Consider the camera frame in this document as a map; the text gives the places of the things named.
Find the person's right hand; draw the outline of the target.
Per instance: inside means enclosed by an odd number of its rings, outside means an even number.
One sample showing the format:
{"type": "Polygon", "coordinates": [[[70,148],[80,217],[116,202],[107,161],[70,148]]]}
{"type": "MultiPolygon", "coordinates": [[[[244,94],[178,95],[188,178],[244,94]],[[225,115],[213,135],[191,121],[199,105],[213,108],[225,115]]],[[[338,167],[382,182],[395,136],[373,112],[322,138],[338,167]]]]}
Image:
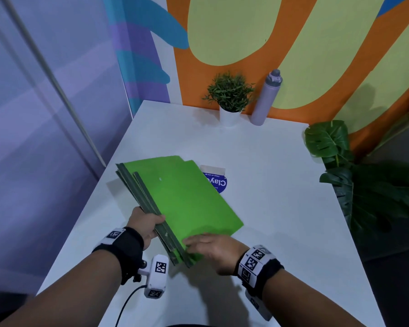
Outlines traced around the person's right hand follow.
{"type": "Polygon", "coordinates": [[[218,234],[211,235],[212,258],[207,260],[218,275],[233,275],[237,261],[250,248],[231,236],[218,234]]]}

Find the person's left hand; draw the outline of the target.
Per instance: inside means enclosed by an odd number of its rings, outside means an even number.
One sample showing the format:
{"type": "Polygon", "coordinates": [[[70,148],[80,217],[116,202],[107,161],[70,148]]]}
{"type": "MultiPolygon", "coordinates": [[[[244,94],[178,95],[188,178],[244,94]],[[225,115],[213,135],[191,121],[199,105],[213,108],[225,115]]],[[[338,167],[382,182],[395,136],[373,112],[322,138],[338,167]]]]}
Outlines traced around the person's left hand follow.
{"type": "Polygon", "coordinates": [[[149,231],[150,214],[146,214],[140,206],[137,206],[132,210],[131,216],[126,224],[127,227],[136,230],[142,236],[144,251],[150,246],[151,240],[158,236],[155,230],[149,231]]]}

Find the green file folder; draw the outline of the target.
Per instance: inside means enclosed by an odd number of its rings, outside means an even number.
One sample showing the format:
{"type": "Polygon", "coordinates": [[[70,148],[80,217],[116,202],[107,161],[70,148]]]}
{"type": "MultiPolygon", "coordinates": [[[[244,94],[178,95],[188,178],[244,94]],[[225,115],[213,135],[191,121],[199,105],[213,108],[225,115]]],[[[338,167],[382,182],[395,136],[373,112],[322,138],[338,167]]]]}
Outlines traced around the green file folder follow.
{"type": "Polygon", "coordinates": [[[180,156],[159,158],[164,168],[164,189],[156,202],[184,249],[182,241],[189,236],[231,236],[240,230],[244,223],[193,160],[184,161],[180,156]]]}
{"type": "MultiPolygon", "coordinates": [[[[162,193],[163,163],[160,158],[142,159],[116,164],[116,174],[134,197],[136,202],[147,214],[161,215],[157,195],[162,193]]],[[[185,249],[176,238],[167,221],[155,226],[155,232],[174,265],[184,263],[192,266],[192,261],[185,249]]]]}

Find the person's right forearm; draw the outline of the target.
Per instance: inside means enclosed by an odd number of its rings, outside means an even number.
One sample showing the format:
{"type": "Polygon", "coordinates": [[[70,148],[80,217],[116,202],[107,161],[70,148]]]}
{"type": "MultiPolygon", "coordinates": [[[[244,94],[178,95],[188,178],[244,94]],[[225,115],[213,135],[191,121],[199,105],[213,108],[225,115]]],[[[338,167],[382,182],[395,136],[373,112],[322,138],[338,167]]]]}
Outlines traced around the person's right forearm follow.
{"type": "Polygon", "coordinates": [[[281,327],[366,327],[284,269],[266,281],[262,301],[281,327]]]}

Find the person's left forearm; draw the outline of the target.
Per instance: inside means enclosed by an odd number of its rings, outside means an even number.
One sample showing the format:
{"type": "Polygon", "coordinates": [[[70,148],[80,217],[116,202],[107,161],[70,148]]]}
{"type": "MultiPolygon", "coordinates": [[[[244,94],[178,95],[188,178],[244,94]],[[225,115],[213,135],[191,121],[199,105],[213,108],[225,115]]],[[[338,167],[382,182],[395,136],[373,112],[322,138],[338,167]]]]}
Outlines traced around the person's left forearm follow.
{"type": "Polygon", "coordinates": [[[118,259],[91,253],[0,327],[98,327],[122,280],[118,259]]]}

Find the black left wrist band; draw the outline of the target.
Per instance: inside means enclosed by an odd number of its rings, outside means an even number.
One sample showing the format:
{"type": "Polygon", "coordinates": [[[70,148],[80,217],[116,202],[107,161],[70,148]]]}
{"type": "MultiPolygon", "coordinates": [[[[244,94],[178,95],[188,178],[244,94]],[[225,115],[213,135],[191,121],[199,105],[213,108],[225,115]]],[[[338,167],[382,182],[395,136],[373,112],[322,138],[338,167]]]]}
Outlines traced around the black left wrist band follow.
{"type": "Polygon", "coordinates": [[[144,241],[133,228],[115,228],[93,248],[92,253],[104,250],[113,254],[121,267],[121,285],[138,274],[143,267],[144,241]]]}

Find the black wrist band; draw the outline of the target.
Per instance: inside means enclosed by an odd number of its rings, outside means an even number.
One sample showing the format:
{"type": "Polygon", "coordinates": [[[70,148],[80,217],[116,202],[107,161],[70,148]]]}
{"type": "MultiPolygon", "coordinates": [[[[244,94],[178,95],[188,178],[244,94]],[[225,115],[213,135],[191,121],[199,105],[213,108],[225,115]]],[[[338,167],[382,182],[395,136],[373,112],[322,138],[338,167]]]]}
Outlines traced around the black wrist band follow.
{"type": "Polygon", "coordinates": [[[233,275],[242,281],[250,295],[262,300],[266,282],[283,269],[284,266],[268,248],[255,245],[239,258],[233,275]]]}
{"type": "Polygon", "coordinates": [[[113,254],[121,267],[121,285],[138,274],[143,267],[144,241],[133,228],[115,228],[93,248],[92,253],[104,250],[113,254]]]}

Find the blue and white sticker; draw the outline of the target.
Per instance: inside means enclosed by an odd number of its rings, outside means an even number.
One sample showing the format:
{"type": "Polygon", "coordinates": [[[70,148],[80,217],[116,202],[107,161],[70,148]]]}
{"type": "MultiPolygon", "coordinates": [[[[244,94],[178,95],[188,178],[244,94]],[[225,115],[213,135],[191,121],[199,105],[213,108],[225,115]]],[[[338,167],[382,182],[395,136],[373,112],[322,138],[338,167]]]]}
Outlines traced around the blue and white sticker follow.
{"type": "Polygon", "coordinates": [[[225,176],[225,168],[207,165],[200,165],[199,168],[219,194],[226,189],[228,181],[225,176]]]}

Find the black right wrist band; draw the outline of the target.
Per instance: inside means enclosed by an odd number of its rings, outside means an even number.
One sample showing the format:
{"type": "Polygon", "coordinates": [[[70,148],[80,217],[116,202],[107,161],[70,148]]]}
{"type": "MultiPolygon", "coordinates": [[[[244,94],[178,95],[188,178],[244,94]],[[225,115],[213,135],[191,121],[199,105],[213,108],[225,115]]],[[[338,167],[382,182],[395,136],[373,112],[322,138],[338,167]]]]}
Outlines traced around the black right wrist band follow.
{"type": "Polygon", "coordinates": [[[266,282],[283,269],[284,266],[268,248],[255,245],[239,258],[233,275],[242,281],[250,295],[262,300],[266,282]]]}

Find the small plant in white pot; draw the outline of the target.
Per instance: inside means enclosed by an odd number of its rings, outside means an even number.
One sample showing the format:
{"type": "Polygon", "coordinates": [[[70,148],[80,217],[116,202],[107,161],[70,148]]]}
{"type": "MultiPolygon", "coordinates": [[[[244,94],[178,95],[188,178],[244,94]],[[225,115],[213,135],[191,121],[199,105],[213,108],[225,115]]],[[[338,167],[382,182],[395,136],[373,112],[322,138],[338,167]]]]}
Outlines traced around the small plant in white pot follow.
{"type": "Polygon", "coordinates": [[[207,87],[207,94],[202,100],[216,103],[219,107],[219,121],[222,126],[235,126],[241,113],[254,100],[255,84],[248,83],[241,73],[229,71],[218,73],[207,87]]]}

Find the lilac water bottle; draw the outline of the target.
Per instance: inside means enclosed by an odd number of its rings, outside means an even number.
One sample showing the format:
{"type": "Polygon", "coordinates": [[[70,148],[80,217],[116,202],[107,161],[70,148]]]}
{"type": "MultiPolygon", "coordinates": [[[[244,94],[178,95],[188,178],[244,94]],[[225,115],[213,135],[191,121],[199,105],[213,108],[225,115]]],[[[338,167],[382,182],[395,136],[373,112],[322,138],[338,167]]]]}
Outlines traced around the lilac water bottle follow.
{"type": "Polygon", "coordinates": [[[253,125],[262,126],[264,124],[282,83],[283,78],[279,69],[274,69],[268,74],[250,117],[253,125]]]}

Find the thin white pole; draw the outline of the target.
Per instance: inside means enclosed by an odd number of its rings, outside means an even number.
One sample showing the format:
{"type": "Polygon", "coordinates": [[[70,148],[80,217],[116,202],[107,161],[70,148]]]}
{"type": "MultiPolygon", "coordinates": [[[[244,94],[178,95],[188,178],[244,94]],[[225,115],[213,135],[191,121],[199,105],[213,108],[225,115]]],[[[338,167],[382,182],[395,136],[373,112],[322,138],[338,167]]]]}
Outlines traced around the thin white pole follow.
{"type": "Polygon", "coordinates": [[[102,155],[96,148],[96,145],[94,144],[93,140],[89,136],[89,133],[87,132],[86,128],[84,127],[82,120],[78,116],[75,108],[73,107],[71,101],[69,98],[66,96],[63,88],[61,87],[60,83],[56,79],[54,72],[51,70],[49,67],[47,61],[45,60],[43,54],[39,50],[37,44],[35,43],[33,37],[29,33],[27,27],[23,23],[22,19],[18,15],[18,12],[16,11],[14,5],[12,4],[11,0],[0,0],[1,4],[3,5],[4,9],[6,10],[7,14],[9,15],[10,19],[14,23],[15,27],[17,28],[18,32],[20,33],[22,39],[26,43],[28,49],[31,51],[33,54],[34,58],[36,59],[38,65],[40,68],[43,70],[45,76],[49,80],[50,84],[54,88],[55,92],[59,96],[60,100],[63,102],[65,107],[68,110],[68,113],[71,115],[73,121],[75,122],[76,126],[79,128],[80,132],[84,136],[85,140],[89,144],[90,148],[92,149],[93,153],[96,155],[98,160],[100,161],[101,165],[106,168],[107,164],[104,161],[102,155]]]}

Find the large monstera plant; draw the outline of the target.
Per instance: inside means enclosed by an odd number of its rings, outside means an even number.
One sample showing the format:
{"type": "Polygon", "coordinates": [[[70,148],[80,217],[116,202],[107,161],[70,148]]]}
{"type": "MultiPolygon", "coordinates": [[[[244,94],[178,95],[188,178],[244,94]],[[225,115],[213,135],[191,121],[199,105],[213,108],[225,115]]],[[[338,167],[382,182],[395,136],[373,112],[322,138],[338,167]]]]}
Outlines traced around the large monstera plant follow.
{"type": "Polygon", "coordinates": [[[332,185],[353,238],[390,231],[409,218],[409,163],[382,161],[357,164],[342,120],[318,122],[304,132],[307,150],[326,168],[319,182],[332,185]]]}

